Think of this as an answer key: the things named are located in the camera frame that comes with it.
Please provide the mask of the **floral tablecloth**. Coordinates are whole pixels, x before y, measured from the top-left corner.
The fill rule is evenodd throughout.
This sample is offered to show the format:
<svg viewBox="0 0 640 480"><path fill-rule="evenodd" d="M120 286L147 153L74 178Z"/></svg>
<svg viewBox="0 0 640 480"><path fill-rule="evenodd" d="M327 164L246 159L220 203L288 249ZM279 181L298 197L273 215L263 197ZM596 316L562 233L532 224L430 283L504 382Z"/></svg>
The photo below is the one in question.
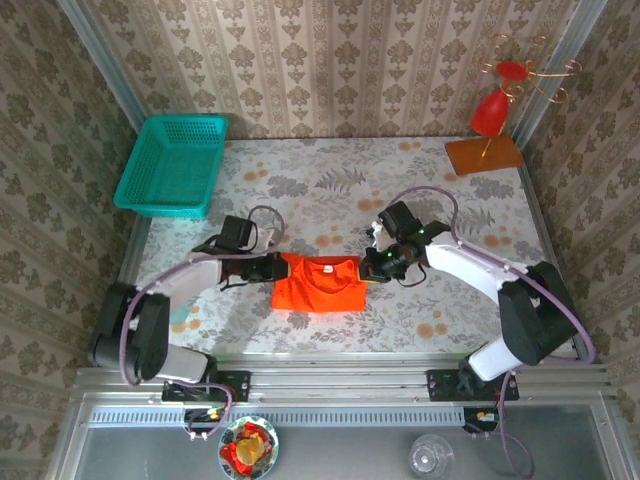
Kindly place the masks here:
<svg viewBox="0 0 640 480"><path fill-rule="evenodd" d="M204 220L156 218L136 281L145 285L218 233L227 215L283 228L280 249L360 256L367 229L396 196L423 223L529 265L544 258L515 169L458 176L442 138L237 141L226 149ZM211 288L170 325L172 343L215 355L249 353L467 353L496 338L497 306L457 278L411 270L406 284L367 289L361 313L275 311L272 288Z"/></svg>

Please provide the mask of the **patterned bowl with snacks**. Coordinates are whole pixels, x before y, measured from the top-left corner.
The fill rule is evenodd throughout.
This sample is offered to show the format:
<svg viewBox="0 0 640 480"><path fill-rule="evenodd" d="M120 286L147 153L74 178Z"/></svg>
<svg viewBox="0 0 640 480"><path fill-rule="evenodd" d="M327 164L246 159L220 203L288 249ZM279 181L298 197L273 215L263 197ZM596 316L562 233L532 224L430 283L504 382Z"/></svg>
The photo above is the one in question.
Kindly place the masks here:
<svg viewBox="0 0 640 480"><path fill-rule="evenodd" d="M228 480L265 480L279 456L280 442L273 425L250 415L234 420L218 446L219 465Z"/></svg>

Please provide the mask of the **clear glass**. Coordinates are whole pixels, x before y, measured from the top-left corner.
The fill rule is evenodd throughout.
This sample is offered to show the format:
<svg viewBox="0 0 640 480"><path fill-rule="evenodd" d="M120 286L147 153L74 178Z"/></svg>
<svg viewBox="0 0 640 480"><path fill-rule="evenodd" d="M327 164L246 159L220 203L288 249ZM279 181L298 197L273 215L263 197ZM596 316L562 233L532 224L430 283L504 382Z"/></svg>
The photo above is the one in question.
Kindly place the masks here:
<svg viewBox="0 0 640 480"><path fill-rule="evenodd" d="M455 455L451 445L443 437L424 434L413 442L408 463L412 472L423 480L449 480Z"/></svg>

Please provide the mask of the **aluminium frame post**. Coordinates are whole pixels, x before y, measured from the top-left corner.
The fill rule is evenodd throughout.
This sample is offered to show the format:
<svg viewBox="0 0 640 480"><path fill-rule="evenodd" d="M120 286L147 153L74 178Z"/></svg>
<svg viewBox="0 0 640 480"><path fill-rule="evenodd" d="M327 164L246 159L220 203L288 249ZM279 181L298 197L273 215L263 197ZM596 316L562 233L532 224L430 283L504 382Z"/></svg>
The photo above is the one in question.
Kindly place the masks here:
<svg viewBox="0 0 640 480"><path fill-rule="evenodd" d="M531 140L544 113L552 105L551 96L568 77L567 65L570 60L578 60L579 52L607 3L608 0L579 0L567 26L562 34L557 36L557 42L544 71L555 74L555 77L543 77L538 81L538 89L530 94L513 130L512 139L520 150Z"/></svg>
<svg viewBox="0 0 640 480"><path fill-rule="evenodd" d="M86 5L85 0L56 0L67 16L72 27L86 47L118 105L127 117L131 127L137 132L146 119L146 114L125 71L116 59L106 33L99 26L97 16Z"/></svg>

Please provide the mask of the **orange t-shirt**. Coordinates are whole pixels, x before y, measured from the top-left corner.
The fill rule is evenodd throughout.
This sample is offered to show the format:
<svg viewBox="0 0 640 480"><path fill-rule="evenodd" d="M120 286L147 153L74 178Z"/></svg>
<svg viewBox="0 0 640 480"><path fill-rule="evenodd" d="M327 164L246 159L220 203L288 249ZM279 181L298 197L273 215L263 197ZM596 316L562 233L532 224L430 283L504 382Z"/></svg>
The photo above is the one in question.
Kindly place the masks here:
<svg viewBox="0 0 640 480"><path fill-rule="evenodd" d="M277 280L271 307L303 313L362 312L367 284L360 280L357 256L308 257L283 253L289 276Z"/></svg>

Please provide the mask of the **teal plastic basket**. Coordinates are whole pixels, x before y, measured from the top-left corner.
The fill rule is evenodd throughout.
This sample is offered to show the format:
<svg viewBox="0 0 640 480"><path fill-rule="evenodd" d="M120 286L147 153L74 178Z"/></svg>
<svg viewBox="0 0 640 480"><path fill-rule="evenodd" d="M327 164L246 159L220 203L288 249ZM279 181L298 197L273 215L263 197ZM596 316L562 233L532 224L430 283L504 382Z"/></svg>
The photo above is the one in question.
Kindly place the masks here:
<svg viewBox="0 0 640 480"><path fill-rule="evenodd" d="M147 118L114 204L144 217L203 219L223 158L228 119L172 114Z"/></svg>

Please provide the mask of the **aluminium rail frame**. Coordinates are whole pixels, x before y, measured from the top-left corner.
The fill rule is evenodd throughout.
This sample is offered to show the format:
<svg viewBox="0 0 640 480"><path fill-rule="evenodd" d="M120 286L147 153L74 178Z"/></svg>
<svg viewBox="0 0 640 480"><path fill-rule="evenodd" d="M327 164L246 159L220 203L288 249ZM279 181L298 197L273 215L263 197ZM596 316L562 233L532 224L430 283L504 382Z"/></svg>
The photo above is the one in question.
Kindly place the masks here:
<svg viewBox="0 0 640 480"><path fill-rule="evenodd" d="M455 368L446 353L227 354L222 370L250 372L249 402L265 406L411 406L428 403L426 373ZM581 404L612 398L601 365L547 360L516 376L526 405Z"/></svg>

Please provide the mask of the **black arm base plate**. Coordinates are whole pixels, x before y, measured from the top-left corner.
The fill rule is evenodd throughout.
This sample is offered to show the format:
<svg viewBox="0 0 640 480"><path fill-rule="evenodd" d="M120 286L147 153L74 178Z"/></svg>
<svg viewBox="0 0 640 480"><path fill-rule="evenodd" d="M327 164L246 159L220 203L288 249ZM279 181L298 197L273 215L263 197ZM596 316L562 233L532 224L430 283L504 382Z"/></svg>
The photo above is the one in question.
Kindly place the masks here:
<svg viewBox="0 0 640 480"><path fill-rule="evenodd" d="M502 397L506 375L483 381L466 369L431 369L426 372L432 402L494 402Z"/></svg>
<svg viewBox="0 0 640 480"><path fill-rule="evenodd" d="M161 400L163 402L187 403L224 403L226 394L211 383L225 386L231 393L233 402L246 403L250 392L249 371L209 371L200 380L208 387L187 387L175 382L166 381L163 385Z"/></svg>

